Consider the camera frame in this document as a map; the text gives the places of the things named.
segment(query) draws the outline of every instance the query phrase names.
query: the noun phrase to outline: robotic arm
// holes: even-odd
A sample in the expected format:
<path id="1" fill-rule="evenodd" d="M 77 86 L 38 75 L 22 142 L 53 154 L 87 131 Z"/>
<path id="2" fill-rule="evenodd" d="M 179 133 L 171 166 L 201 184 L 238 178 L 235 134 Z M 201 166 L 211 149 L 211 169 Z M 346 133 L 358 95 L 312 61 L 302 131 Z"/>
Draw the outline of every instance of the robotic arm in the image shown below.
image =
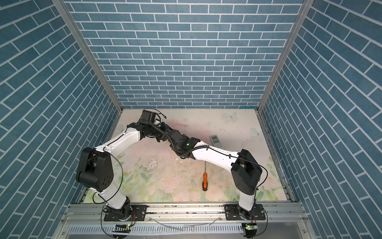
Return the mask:
<path id="1" fill-rule="evenodd" d="M 254 195 L 262 169 L 249 151 L 243 149 L 241 152 L 231 152 L 210 146 L 197 138 L 189 138 L 161 122 L 156 112 L 143 110 L 138 123 L 131 123 L 115 138 L 94 149 L 83 149 L 78 164 L 76 180 L 97 192 L 119 220 L 130 218 L 131 207 L 129 198 L 119 192 L 113 183 L 110 156 L 119 155 L 145 137 L 156 138 L 158 142 L 169 141 L 171 149 L 180 158 L 204 160 L 230 171 L 236 187 L 240 190 L 240 215 L 246 219 L 252 217 Z"/>

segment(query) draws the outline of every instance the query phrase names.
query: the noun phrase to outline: black mounting plate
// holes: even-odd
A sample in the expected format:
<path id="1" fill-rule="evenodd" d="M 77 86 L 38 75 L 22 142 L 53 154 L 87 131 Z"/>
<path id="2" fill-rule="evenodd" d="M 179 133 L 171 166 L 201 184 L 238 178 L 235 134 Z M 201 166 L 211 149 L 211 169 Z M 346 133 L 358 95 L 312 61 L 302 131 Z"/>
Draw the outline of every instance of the black mounting plate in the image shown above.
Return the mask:
<path id="1" fill-rule="evenodd" d="M 243 220 L 237 206 L 237 204 L 224 205 L 225 219 L 227 221 Z M 254 215 L 256 220 L 265 220 L 265 213 L 261 204 L 254 204 L 249 214 Z"/>
<path id="2" fill-rule="evenodd" d="M 131 214 L 134 216 L 135 212 L 135 221 L 144 221 L 144 218 L 146 216 L 146 210 L 147 206 L 146 205 L 130 205 L 132 210 Z M 105 214 L 104 221 L 118 221 L 121 222 L 120 220 L 113 218 L 113 215 L 111 213 Z"/>

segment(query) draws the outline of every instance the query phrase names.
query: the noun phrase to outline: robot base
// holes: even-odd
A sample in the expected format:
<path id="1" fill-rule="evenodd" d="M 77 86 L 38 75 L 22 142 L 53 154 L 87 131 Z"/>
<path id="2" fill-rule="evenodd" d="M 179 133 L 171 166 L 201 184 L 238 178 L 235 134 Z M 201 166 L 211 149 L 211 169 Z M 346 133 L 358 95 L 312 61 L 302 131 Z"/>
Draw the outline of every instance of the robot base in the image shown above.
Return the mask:
<path id="1" fill-rule="evenodd" d="M 114 209 L 108 206 L 104 208 L 104 221 L 134 221 L 134 219 L 131 218 L 132 216 L 135 216 L 135 221 L 144 221 L 146 210 L 146 205 L 131 206 L 130 199 L 127 198 L 120 209 Z"/>
<path id="2" fill-rule="evenodd" d="M 253 216 L 256 220 L 265 220 L 265 213 L 261 204 L 254 204 L 251 211 L 242 209 L 238 204 L 227 204 L 224 206 L 224 210 L 227 221 L 252 220 Z"/>

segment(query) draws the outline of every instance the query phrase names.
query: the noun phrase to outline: floral tabletop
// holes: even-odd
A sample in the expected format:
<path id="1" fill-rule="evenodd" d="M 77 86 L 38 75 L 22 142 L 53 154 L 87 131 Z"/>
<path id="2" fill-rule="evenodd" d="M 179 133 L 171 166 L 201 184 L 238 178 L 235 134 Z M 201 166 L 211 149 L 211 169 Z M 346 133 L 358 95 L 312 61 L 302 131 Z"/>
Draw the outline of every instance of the floral tabletop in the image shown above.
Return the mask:
<path id="1" fill-rule="evenodd" d="M 188 137 L 198 138 L 211 145 L 210 135 L 217 135 L 223 149 L 246 149 L 255 160 L 267 168 L 269 175 L 260 186 L 256 199 L 261 201 L 286 200 L 267 143 L 262 134 L 256 112 L 250 109 L 164 109 L 162 120 L 171 128 Z M 125 130 L 126 125 L 137 122 L 141 109 L 124 110 L 113 137 Z M 202 190 L 204 161 L 180 159 L 166 142 L 144 138 L 120 155 L 123 178 L 114 159 L 114 182 L 132 202 L 226 202 L 238 201 L 231 172 L 208 163 L 208 190 Z M 266 177 L 265 171 L 260 182 Z M 92 203 L 93 192 L 88 191 L 85 203 Z M 96 202 L 102 200 L 96 195 Z"/>

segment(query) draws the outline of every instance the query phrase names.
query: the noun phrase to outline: table surface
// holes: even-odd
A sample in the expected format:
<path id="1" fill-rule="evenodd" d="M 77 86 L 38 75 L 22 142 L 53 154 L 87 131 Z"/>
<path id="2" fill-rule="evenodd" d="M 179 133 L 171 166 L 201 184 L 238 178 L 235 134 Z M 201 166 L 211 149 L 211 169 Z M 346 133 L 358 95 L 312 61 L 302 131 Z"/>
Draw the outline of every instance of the table surface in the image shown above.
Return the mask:
<path id="1" fill-rule="evenodd" d="M 267 143 L 253 109 L 163 109 L 163 119 L 171 128 L 188 137 L 212 144 L 209 136 L 216 134 L 223 149 L 240 152 L 246 149 L 269 174 L 260 186 L 256 199 L 261 201 L 286 200 Z M 113 137 L 137 122 L 141 109 L 124 110 Z M 121 192 L 132 202 L 227 202 L 239 199 L 231 172 L 207 162 L 208 190 L 202 190 L 204 161 L 180 159 L 170 148 L 169 142 L 158 143 L 154 138 L 144 138 L 120 155 L 123 165 Z M 114 182 L 119 186 L 121 169 L 113 161 Z M 263 170 L 260 182 L 266 177 Z M 85 203 L 92 203 L 90 190 Z M 96 202 L 102 200 L 96 195 Z"/>

